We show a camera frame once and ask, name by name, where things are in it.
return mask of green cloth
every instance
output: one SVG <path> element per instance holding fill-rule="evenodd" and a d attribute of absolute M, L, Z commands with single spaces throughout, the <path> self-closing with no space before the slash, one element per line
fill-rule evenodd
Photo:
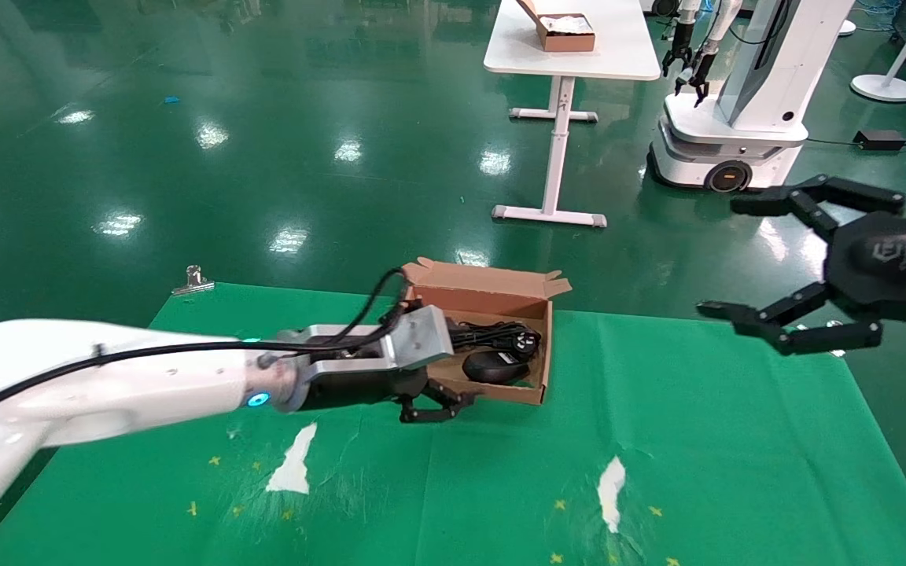
<path fill-rule="evenodd" d="M 362 301 L 219 284 L 152 327 L 273 336 Z M 310 494 L 264 491 L 313 421 Z M 615 455 L 610 534 L 596 487 Z M 391 404 L 240 409 L 62 448 L 0 524 L 10 566 L 669 559 L 906 564 L 906 481 L 841 359 L 780 358 L 716 323 L 562 311 L 543 407 L 482 400 L 432 425 Z"/>

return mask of box flap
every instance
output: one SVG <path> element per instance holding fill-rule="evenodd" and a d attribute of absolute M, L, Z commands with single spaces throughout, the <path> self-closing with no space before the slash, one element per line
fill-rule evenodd
<path fill-rule="evenodd" d="M 533 273 L 434 262 L 428 258 L 418 258 L 417 263 L 405 264 L 403 272 L 414 285 L 421 287 L 469 289 L 488 293 L 538 297 L 544 300 L 572 290 L 568 279 L 558 279 L 561 271 Z"/>
<path fill-rule="evenodd" d="M 540 25 L 540 16 L 536 15 L 536 7 L 533 7 L 533 0 L 517 0 L 517 2 L 522 6 L 529 19 L 532 19 L 536 25 Z"/>

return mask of floor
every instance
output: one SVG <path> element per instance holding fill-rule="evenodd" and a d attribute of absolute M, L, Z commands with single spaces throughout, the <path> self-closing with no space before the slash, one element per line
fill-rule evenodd
<path fill-rule="evenodd" d="M 496 6 L 0 0 L 0 320 L 148 325 L 190 264 L 350 292 L 417 255 L 561 269 L 575 290 L 560 308 L 670 318 L 819 276 L 823 245 L 798 222 L 734 218 L 725 197 L 645 178 L 669 80 L 576 86 L 601 122 L 573 127 L 562 208 L 607 230 L 493 222 L 494 204 L 539 205 L 550 131 L 506 117 L 546 104 L 549 80 L 481 67 Z M 838 42 L 811 136 L 906 135 L 906 105 L 848 89 L 889 67 L 887 36 Z M 790 181 L 816 173 L 906 191 L 906 151 L 812 143 Z M 906 473 L 906 325 L 846 359 Z"/>

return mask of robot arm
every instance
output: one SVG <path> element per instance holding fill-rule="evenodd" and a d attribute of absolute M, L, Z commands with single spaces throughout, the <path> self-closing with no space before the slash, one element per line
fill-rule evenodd
<path fill-rule="evenodd" d="M 869 212 L 838 225 L 819 203 Z M 737 334 L 766 340 L 783 355 L 877 347 L 882 319 L 906 322 L 905 197 L 848 180 L 820 175 L 797 186 L 776 187 L 732 201 L 744 215 L 795 215 L 827 242 L 823 281 L 812 283 L 763 309 L 705 301 L 698 312 L 729 320 Z M 784 326 L 834 302 L 855 319 L 849 325 L 787 331 Z"/>
<path fill-rule="evenodd" d="M 680 94 L 683 85 L 693 86 L 694 92 L 698 94 L 698 101 L 694 103 L 694 107 L 708 97 L 708 74 L 712 69 L 712 62 L 715 61 L 715 55 L 719 53 L 719 43 L 726 36 L 726 32 L 729 31 L 729 27 L 736 19 L 736 14 L 739 13 L 742 5 L 743 0 L 719 0 L 716 14 L 713 16 L 715 19 L 705 41 L 702 42 L 701 47 L 698 47 L 698 52 L 694 54 L 694 59 L 690 63 L 686 58 L 683 60 L 684 67 L 676 76 L 675 92 L 673 93 Z M 676 46 L 676 36 L 673 36 L 673 45 Z"/>
<path fill-rule="evenodd" d="M 669 65 L 673 61 L 683 62 L 683 68 L 691 63 L 691 35 L 694 33 L 694 22 L 698 18 L 701 0 L 680 0 L 677 6 L 676 28 L 673 30 L 673 44 L 662 57 L 662 75 L 669 74 Z"/>
<path fill-rule="evenodd" d="M 342 329 L 348 332 L 339 338 Z M 473 402 L 473 395 L 453 393 L 425 373 L 427 363 L 453 354 L 440 309 L 400 313 L 377 337 L 380 333 L 381 326 L 374 325 L 316 325 L 280 336 L 316 350 L 296 355 L 274 348 L 287 345 L 282 343 L 97 322 L 0 323 L 0 497 L 40 448 L 241 407 L 267 403 L 293 412 L 395 401 L 403 405 L 400 420 L 415 422 L 451 418 Z M 148 351 L 169 352 L 133 355 Z M 57 373 L 58 363 L 72 359 L 86 368 L 31 386 L 30 376 Z M 414 408 L 418 395 L 442 409 Z"/>

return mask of small cardboard box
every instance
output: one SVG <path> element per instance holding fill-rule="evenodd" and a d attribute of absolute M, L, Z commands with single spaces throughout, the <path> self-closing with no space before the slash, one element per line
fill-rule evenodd
<path fill-rule="evenodd" d="M 573 14 L 538 14 L 533 7 L 533 0 L 517 0 L 522 9 L 529 15 L 529 19 L 536 23 L 536 35 L 540 37 L 540 46 L 544 51 L 554 51 L 554 53 L 563 53 L 563 51 L 592 51 L 596 44 L 596 32 L 593 26 L 589 25 L 589 20 L 585 15 L 579 13 Z M 556 33 L 547 29 L 540 18 L 561 18 L 572 16 L 586 20 L 589 25 L 589 33 Z"/>
<path fill-rule="evenodd" d="M 430 363 L 429 377 L 457 393 L 475 391 L 490 399 L 542 404 L 554 343 L 551 297 L 572 290 L 568 279 L 558 279 L 561 271 L 510 271 L 418 258 L 417 263 L 403 266 L 403 272 L 412 283 L 407 290 L 409 298 L 420 298 L 424 304 L 438 306 L 454 322 L 492 325 L 518 320 L 540 333 L 540 348 L 529 361 L 529 374 L 517 384 L 503 386 L 468 380 L 461 366 L 470 351 Z"/>

